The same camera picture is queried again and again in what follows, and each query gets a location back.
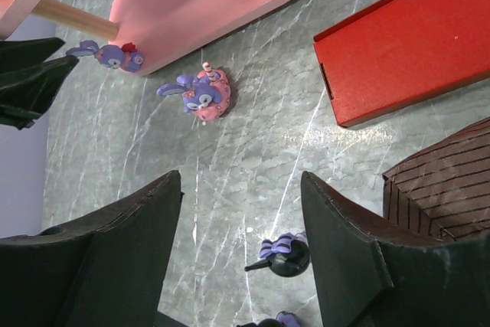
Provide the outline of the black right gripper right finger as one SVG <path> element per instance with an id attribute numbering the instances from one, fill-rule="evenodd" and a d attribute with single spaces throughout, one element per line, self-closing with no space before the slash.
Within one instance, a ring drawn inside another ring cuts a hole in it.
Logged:
<path id="1" fill-rule="evenodd" d="M 445 242 L 397 226 L 317 175 L 302 213 L 325 326 L 487 326 L 489 238 Z"/>

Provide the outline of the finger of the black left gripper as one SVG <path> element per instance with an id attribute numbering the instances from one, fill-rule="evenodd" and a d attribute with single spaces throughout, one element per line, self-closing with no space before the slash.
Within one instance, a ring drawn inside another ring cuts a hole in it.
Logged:
<path id="1" fill-rule="evenodd" d="M 79 59 L 66 56 L 1 74 L 1 124 L 34 125 L 50 108 Z"/>
<path id="2" fill-rule="evenodd" d="M 1 41 L 1 73 L 14 72 L 45 62 L 64 45 L 60 38 Z"/>

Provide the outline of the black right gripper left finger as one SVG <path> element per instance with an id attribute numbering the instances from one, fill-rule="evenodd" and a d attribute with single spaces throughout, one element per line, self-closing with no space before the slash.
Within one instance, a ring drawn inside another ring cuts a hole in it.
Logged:
<path id="1" fill-rule="evenodd" d="M 34 236 L 1 241 L 3 326 L 175 326 L 158 303 L 181 210 L 171 171 Z"/>

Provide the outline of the purple black figure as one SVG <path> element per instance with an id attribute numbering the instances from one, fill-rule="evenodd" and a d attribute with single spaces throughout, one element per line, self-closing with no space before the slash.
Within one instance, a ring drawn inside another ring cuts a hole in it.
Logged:
<path id="1" fill-rule="evenodd" d="M 299 318 L 291 312 L 279 312 L 275 318 L 263 319 L 260 322 L 248 322 L 237 327 L 301 327 Z"/>
<path id="2" fill-rule="evenodd" d="M 304 273 L 311 262 L 309 242 L 306 232 L 284 233 L 275 240 L 265 239 L 261 243 L 259 260 L 244 270 L 268 268 L 277 276 L 295 277 Z"/>

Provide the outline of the small purple bunny figure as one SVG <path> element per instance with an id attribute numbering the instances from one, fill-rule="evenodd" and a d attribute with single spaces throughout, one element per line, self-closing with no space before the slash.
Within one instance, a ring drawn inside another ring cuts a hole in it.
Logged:
<path id="1" fill-rule="evenodd" d="M 75 57 L 93 56 L 104 67 L 130 73 L 139 71 L 144 62 L 143 55 L 133 43 L 126 43 L 123 46 L 115 44 L 99 46 L 93 40 L 85 40 L 77 47 L 68 49 L 65 54 Z"/>

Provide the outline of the purple bunny pink base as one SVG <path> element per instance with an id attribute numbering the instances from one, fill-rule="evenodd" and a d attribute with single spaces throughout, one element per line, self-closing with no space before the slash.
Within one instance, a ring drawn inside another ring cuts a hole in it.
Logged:
<path id="1" fill-rule="evenodd" d="M 203 122 L 221 117 L 230 107 L 231 86 L 222 69 L 215 69 L 208 62 L 202 64 L 197 75 L 182 74 L 174 83 L 166 83 L 156 90 L 161 97 L 179 95 L 184 112 L 193 113 Z"/>

